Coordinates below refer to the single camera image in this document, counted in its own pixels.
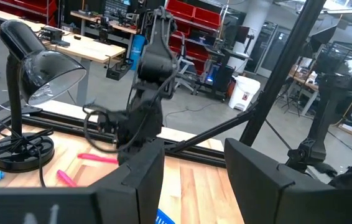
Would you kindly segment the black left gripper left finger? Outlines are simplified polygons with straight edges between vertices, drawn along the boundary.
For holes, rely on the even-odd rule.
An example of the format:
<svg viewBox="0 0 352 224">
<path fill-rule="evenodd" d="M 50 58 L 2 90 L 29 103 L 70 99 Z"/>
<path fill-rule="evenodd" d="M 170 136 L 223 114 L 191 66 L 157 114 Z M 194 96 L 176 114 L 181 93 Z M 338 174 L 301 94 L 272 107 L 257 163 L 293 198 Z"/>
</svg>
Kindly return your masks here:
<svg viewBox="0 0 352 224">
<path fill-rule="evenodd" d="M 91 184 L 96 220 L 89 224 L 155 224 L 164 157 L 164 141 L 156 139 Z"/>
</svg>

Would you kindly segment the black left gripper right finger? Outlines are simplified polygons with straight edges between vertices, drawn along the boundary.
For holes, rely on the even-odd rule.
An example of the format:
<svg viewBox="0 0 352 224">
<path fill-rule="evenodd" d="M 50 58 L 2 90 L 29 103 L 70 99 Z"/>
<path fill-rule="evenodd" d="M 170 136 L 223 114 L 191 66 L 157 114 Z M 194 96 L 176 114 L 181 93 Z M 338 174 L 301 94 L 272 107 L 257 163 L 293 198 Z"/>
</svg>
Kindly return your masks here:
<svg viewBox="0 0 352 224">
<path fill-rule="evenodd" d="M 229 181 L 245 224 L 326 224 L 312 190 L 321 182 L 235 140 L 225 140 Z"/>
</svg>

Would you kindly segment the reddish pink highlighter marker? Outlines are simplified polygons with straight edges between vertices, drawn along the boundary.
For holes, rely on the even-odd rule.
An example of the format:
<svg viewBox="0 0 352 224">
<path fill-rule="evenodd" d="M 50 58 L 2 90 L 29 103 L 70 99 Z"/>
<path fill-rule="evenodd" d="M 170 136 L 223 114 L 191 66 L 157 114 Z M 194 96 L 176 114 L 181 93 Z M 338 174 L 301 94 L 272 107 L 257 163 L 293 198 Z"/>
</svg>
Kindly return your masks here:
<svg viewBox="0 0 352 224">
<path fill-rule="evenodd" d="M 95 154 L 89 154 L 89 153 L 81 153 L 77 155 L 77 158 L 79 159 L 86 159 L 86 160 L 91 160 L 91 161 L 98 161 L 98 162 L 105 162 L 105 163 L 111 163 L 111 164 L 117 164 L 118 160 L 114 158 L 107 158 L 107 157 L 101 157 L 97 156 Z"/>
</svg>

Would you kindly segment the blue plastic basket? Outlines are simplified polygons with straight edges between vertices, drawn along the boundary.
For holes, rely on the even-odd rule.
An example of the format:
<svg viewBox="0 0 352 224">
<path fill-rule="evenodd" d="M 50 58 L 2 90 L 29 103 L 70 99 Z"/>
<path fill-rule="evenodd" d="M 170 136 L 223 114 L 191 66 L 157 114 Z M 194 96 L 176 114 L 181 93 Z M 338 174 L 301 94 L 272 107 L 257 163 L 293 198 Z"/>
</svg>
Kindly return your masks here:
<svg viewBox="0 0 352 224">
<path fill-rule="evenodd" d="M 157 209 L 157 217 L 155 224 L 175 224 L 175 222 L 167 216 L 161 209 Z"/>
</svg>

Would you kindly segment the blue water jug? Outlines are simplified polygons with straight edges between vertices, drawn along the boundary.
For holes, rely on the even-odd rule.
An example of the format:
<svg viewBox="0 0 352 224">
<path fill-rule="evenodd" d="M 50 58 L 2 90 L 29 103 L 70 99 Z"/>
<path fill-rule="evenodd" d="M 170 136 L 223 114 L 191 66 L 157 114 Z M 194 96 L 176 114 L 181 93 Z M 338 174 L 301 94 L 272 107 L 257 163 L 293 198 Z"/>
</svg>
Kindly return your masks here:
<svg viewBox="0 0 352 224">
<path fill-rule="evenodd" d="M 135 35 L 132 40 L 132 46 L 129 58 L 132 60 L 132 70 L 135 70 L 137 63 L 141 57 L 143 47 L 146 43 L 146 38 L 143 35 Z"/>
</svg>

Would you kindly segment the black desk lamp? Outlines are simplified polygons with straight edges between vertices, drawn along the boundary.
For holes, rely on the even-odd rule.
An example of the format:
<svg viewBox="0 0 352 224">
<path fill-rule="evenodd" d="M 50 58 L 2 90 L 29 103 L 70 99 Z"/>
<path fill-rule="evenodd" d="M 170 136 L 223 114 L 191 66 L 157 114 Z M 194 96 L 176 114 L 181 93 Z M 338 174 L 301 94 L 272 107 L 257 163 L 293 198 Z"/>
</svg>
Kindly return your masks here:
<svg viewBox="0 0 352 224">
<path fill-rule="evenodd" d="M 0 25 L 0 39 L 9 50 L 6 64 L 7 90 L 11 116 L 22 116 L 21 102 L 38 105 L 52 100 L 75 86 L 86 68 L 63 53 L 49 50 L 25 23 L 8 20 Z M 25 133 L 21 124 L 9 129 L 0 140 L 0 170 L 28 172 L 51 161 L 53 129 Z"/>
</svg>

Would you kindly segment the wooden top desk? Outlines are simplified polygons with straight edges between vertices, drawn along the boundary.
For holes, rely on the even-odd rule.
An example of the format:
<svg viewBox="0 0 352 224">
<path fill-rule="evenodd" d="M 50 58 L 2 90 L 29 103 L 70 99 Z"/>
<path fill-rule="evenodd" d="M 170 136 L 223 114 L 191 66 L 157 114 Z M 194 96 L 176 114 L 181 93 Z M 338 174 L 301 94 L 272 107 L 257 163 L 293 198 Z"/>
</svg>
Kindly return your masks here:
<svg viewBox="0 0 352 224">
<path fill-rule="evenodd" d="M 29 22 L 21 19 L 13 14 L 0 11 L 0 18 L 5 20 L 18 20 L 27 24 L 33 31 L 40 30 L 43 24 Z M 82 35 L 76 35 L 71 32 L 63 31 L 65 35 L 63 40 L 69 42 L 70 46 L 61 47 L 55 44 L 48 44 L 47 41 L 43 41 L 48 49 L 54 49 L 61 53 L 80 57 L 80 63 L 86 68 L 85 77 L 78 83 L 77 94 L 76 94 L 76 104 L 78 106 L 83 106 L 86 103 L 86 96 L 88 90 L 88 77 L 90 74 L 91 62 L 97 62 L 101 64 L 109 64 L 111 59 L 122 55 L 126 52 L 125 48 L 119 47 L 117 45 L 107 45 L 95 41 L 89 37 Z"/>
</svg>

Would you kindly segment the black angled support strut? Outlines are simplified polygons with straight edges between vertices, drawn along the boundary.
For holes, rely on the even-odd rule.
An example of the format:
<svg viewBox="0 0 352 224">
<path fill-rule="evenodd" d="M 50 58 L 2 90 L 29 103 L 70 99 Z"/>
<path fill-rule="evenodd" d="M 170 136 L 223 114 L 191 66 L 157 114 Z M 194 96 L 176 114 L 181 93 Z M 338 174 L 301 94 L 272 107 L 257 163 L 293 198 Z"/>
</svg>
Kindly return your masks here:
<svg viewBox="0 0 352 224">
<path fill-rule="evenodd" d="M 352 77 L 339 75 L 324 75 L 320 84 L 320 103 L 308 132 L 308 136 L 297 149 L 288 152 L 286 165 L 304 173 L 308 166 L 319 168 L 332 178 L 329 182 L 334 187 L 352 187 L 352 166 L 338 175 L 331 166 L 324 163 L 326 149 L 324 140 L 332 123 L 333 113 L 340 98 L 352 91 Z"/>
</svg>

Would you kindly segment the white office chair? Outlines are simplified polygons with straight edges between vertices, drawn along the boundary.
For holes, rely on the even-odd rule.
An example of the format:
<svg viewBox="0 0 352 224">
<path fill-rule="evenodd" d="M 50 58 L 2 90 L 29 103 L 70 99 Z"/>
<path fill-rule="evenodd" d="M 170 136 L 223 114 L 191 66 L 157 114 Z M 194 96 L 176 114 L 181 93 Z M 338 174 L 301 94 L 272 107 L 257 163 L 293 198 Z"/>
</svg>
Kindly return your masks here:
<svg viewBox="0 0 352 224">
<path fill-rule="evenodd" d="M 181 46 L 181 52 L 178 56 L 179 71 L 176 77 L 175 89 L 179 86 L 184 86 L 193 93 L 194 89 L 191 86 L 192 81 L 195 80 L 195 75 L 197 74 L 195 70 L 195 64 L 186 58 L 185 46 Z"/>
</svg>

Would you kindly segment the white trash bin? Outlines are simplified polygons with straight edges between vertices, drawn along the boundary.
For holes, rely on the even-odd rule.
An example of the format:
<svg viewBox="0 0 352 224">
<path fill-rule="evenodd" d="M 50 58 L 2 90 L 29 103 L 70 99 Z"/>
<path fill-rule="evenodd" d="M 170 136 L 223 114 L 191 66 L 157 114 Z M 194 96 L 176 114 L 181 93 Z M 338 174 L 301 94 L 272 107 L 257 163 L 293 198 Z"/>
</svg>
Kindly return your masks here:
<svg viewBox="0 0 352 224">
<path fill-rule="evenodd" d="M 260 82 L 252 78 L 238 76 L 234 78 L 236 84 L 229 99 L 228 106 L 231 109 L 246 111 L 253 96 L 260 89 Z"/>
</svg>

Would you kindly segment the wooden workbench with equipment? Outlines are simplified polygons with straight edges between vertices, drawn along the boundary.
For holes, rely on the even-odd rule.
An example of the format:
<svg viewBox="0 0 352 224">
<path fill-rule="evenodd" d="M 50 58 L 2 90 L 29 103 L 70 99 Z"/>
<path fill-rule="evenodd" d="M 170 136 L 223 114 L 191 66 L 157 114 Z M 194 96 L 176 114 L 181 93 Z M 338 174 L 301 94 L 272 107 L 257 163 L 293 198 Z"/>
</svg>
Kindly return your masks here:
<svg viewBox="0 0 352 224">
<path fill-rule="evenodd" d="M 79 13 L 78 11 L 71 11 L 70 15 L 81 19 L 81 34 L 85 33 L 85 22 L 86 21 L 99 22 L 99 20 L 100 20 L 99 16 L 87 16 L 86 14 Z M 127 32 L 130 34 L 138 34 L 138 30 L 120 26 L 118 21 L 109 21 L 109 25 L 112 26 L 114 29 L 118 29 L 123 32 Z"/>
</svg>

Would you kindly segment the black device on desk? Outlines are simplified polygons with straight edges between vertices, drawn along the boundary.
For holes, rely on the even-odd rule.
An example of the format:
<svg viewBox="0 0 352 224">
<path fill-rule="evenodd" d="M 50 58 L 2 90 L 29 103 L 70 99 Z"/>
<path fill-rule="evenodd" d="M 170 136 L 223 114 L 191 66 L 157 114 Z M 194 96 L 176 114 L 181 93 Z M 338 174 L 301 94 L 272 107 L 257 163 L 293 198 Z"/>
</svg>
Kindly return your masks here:
<svg viewBox="0 0 352 224">
<path fill-rule="evenodd" d="M 42 27 L 40 30 L 39 38 L 41 40 L 49 41 L 51 44 L 59 45 L 61 47 L 69 47 L 70 43 L 64 41 L 63 32 L 52 27 Z"/>
</svg>

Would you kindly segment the computer tower blue light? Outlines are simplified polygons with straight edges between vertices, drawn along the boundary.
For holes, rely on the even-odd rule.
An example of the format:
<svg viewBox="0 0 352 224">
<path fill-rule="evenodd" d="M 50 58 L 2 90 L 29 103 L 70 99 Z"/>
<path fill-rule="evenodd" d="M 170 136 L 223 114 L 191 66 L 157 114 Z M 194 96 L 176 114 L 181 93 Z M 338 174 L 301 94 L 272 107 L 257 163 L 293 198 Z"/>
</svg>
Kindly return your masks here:
<svg viewBox="0 0 352 224">
<path fill-rule="evenodd" d="M 226 66 L 224 70 L 220 71 L 221 64 L 213 64 L 210 68 L 209 74 L 206 78 L 208 82 L 215 88 L 216 91 L 226 92 L 228 89 L 231 76 L 234 73 L 234 68 Z"/>
</svg>

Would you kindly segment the red bin shelf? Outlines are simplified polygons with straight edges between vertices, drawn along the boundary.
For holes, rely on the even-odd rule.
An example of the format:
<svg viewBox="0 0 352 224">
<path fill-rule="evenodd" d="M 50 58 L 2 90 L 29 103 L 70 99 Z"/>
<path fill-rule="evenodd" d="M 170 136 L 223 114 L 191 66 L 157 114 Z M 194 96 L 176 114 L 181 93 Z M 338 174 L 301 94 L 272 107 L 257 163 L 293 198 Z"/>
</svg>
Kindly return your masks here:
<svg viewBox="0 0 352 224">
<path fill-rule="evenodd" d="M 185 47 L 186 56 L 201 74 L 210 58 L 206 50 L 213 46 L 220 33 L 221 16 L 216 12 L 196 7 L 181 0 L 169 0 L 165 10 L 173 15 L 177 30 L 169 40 L 171 51 L 180 54 Z"/>
<path fill-rule="evenodd" d="M 57 27 L 58 0 L 0 0 L 0 11 Z"/>
</svg>

